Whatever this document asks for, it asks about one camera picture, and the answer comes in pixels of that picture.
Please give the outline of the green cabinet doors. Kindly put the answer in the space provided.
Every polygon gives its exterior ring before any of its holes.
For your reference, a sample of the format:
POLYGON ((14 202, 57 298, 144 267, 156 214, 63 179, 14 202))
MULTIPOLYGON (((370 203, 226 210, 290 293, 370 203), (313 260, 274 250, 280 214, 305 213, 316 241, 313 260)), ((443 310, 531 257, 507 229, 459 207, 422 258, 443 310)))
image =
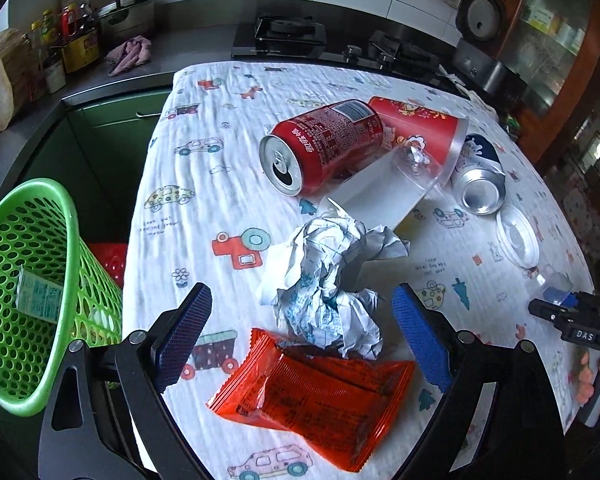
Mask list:
POLYGON ((20 180, 60 183, 87 243, 127 242, 149 141, 169 93, 127 93, 64 110, 20 180))

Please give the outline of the clear plastic lid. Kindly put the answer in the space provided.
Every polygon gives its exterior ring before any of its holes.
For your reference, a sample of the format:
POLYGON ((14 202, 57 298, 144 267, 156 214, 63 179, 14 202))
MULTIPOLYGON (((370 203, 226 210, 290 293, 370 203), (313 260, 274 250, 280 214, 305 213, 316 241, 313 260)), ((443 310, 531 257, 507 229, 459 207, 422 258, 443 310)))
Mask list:
POLYGON ((504 204, 496 213, 495 233, 506 258, 521 269, 532 269, 540 261, 540 246, 524 213, 504 204))

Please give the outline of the blue crushed can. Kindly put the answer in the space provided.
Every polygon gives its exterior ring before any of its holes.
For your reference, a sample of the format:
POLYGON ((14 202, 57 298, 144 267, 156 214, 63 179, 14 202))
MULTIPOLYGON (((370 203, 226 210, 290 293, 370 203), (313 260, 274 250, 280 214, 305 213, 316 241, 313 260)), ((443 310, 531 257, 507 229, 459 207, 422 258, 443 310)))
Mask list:
POLYGON ((478 133, 468 134, 451 176, 457 203, 477 216, 494 214, 505 200, 505 172, 494 146, 478 133))

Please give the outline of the red soda can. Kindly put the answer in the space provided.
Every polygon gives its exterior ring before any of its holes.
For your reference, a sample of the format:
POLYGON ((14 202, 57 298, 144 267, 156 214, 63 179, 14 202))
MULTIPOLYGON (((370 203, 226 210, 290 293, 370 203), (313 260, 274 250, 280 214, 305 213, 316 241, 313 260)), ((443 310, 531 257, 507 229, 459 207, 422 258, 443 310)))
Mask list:
POLYGON ((259 159, 277 191, 313 194, 334 174, 373 155, 383 137, 378 114, 348 99, 279 122, 260 141, 259 159))

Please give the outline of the red plastic stool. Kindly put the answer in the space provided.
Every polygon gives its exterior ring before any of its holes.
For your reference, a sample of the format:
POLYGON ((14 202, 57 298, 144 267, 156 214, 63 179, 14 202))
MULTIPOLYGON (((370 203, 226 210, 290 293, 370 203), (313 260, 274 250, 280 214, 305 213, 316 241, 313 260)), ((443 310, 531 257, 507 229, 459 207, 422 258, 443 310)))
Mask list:
POLYGON ((109 274, 110 278, 123 287, 124 269, 128 245, 123 243, 92 243, 88 248, 109 274))

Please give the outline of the white paper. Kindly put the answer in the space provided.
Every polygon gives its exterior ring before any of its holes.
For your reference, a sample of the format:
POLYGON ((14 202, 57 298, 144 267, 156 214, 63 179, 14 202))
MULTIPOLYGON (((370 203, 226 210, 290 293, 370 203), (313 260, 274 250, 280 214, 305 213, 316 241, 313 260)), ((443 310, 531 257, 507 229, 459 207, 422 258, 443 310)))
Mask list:
POLYGON ((409 249, 392 229, 366 228, 335 207, 268 250, 260 305, 272 310, 280 330, 306 344, 377 359, 384 346, 374 320, 379 294, 356 282, 365 263, 404 258, 409 249))

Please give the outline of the large red cartoon cup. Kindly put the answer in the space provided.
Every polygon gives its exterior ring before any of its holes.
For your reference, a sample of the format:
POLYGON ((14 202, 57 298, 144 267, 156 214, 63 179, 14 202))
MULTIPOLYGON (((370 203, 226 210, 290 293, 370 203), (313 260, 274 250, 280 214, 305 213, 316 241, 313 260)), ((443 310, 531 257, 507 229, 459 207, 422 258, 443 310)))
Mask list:
POLYGON ((370 107, 384 127, 380 153, 321 200, 318 211, 340 207, 366 228, 395 229, 455 168, 469 122, 414 102, 374 96, 370 107))

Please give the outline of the black rice cooker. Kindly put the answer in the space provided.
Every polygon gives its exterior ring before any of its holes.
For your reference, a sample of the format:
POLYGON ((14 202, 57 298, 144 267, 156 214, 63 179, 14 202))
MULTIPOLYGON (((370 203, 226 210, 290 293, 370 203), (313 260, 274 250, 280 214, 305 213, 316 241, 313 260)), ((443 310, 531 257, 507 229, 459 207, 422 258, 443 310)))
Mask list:
POLYGON ((512 71, 488 50, 505 29, 506 10, 502 0, 460 0, 455 26, 460 40, 453 67, 488 96, 504 90, 512 71))

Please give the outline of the green plastic waste basket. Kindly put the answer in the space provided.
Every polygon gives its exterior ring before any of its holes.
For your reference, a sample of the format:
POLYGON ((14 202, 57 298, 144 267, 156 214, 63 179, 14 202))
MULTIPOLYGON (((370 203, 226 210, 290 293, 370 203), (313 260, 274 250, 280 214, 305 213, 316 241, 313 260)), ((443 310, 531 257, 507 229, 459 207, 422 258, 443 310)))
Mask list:
POLYGON ((71 341, 117 344, 122 290, 86 246, 67 190, 27 180, 0 201, 0 405, 45 408, 71 341))

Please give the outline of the round wooden chopping block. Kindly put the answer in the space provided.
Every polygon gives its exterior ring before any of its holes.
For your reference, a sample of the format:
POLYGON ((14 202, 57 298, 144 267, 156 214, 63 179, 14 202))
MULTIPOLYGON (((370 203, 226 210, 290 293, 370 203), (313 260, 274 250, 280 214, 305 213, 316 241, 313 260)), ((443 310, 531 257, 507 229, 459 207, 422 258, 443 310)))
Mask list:
POLYGON ((16 28, 0 32, 0 133, 31 101, 35 62, 27 36, 16 28))

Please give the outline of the red snack wrapper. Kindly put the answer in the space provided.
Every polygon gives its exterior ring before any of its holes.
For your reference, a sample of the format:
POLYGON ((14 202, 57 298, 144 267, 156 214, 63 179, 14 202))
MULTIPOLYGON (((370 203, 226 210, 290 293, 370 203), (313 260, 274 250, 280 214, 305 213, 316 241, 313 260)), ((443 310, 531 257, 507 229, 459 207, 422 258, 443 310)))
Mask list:
POLYGON ((255 327, 244 362, 207 406, 232 422, 298 434, 332 465, 359 472, 393 426, 415 368, 337 358, 255 327))

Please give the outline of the small white jar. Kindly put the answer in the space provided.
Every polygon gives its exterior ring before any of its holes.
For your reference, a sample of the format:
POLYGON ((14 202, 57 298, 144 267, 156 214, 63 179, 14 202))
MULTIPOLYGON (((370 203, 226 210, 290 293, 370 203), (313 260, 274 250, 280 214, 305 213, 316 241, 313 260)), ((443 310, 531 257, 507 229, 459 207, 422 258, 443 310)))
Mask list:
POLYGON ((59 52, 51 54, 43 62, 45 82, 48 92, 56 93, 66 85, 64 62, 59 52))

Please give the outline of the white cartoon print cloth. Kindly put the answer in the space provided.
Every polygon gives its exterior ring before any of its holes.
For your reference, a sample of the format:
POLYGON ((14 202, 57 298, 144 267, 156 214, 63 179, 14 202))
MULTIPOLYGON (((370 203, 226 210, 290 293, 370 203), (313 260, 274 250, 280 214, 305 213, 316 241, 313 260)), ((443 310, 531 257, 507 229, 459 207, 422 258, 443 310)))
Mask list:
POLYGON ((546 183, 479 105, 405 80, 310 64, 216 62, 179 70, 148 144, 131 222, 122 330, 151 326, 197 283, 212 312, 186 370, 164 400, 189 445, 217 479, 247 465, 274 479, 276 456, 304 448, 280 430, 230 422, 209 401, 244 362, 254 328, 307 336, 312 349, 336 342, 370 362, 407 360, 390 296, 410 284, 427 307, 485 342, 532 340, 565 425, 577 414, 581 352, 527 309, 552 273, 593 287, 576 237, 546 183), (507 258, 494 216, 457 205, 448 188, 419 192, 393 162, 366 172, 369 214, 355 214, 326 185, 309 196, 274 188, 261 140, 282 120, 343 102, 357 112, 373 96, 402 101, 442 122, 464 119, 494 147, 505 203, 520 210, 539 245, 525 269, 507 258))

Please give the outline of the steel pot with lid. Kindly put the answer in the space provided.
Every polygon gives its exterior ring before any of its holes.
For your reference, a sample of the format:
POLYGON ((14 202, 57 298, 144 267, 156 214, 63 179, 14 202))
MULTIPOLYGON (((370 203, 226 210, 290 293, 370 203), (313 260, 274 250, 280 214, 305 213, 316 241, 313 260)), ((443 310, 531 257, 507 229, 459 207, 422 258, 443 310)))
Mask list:
POLYGON ((155 24, 156 0, 112 0, 97 13, 105 38, 124 41, 145 36, 155 24))

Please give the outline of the large dark oil bottle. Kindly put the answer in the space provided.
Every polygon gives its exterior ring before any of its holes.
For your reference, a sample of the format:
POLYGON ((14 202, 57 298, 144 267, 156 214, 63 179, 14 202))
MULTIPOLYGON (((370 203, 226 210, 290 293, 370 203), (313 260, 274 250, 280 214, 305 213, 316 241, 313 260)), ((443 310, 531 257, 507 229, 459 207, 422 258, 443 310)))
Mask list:
POLYGON ((61 55, 66 73, 82 72, 100 58, 99 36, 90 0, 66 0, 60 14, 61 55))

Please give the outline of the pink rag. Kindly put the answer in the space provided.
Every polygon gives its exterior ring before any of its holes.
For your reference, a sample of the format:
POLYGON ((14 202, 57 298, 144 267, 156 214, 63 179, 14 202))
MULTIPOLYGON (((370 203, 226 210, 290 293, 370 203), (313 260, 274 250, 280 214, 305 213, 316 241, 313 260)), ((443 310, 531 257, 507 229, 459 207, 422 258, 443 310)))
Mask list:
POLYGON ((105 61, 109 65, 108 75, 114 77, 142 66, 150 59, 151 41, 143 36, 136 36, 112 49, 106 55, 105 61))

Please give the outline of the wooden glass cabinet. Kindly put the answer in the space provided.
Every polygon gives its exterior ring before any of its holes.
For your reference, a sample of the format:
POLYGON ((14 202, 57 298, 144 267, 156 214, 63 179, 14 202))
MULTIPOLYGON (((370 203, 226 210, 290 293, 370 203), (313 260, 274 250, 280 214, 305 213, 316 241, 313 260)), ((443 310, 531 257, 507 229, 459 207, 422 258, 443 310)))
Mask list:
POLYGON ((518 146, 541 174, 568 148, 600 94, 600 0, 503 0, 493 52, 526 83, 518 146))

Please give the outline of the green capped yellow bottle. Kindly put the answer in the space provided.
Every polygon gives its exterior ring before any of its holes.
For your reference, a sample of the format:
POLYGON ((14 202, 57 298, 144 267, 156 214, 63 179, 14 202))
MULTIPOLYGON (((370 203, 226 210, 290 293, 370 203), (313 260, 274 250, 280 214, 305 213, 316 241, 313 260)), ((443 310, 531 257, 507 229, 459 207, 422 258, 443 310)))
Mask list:
POLYGON ((43 12, 41 38, 47 53, 52 55, 60 45, 57 18, 53 9, 47 9, 43 12))

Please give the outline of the black gas stove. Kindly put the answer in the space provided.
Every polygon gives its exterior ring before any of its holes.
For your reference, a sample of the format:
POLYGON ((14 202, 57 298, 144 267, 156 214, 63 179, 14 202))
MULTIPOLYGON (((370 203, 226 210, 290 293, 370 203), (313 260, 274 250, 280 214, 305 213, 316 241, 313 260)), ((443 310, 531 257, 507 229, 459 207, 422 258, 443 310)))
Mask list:
POLYGON ((391 35, 381 28, 344 32, 310 16, 260 14, 236 28, 234 60, 307 62, 428 81, 451 51, 421 34, 391 35))

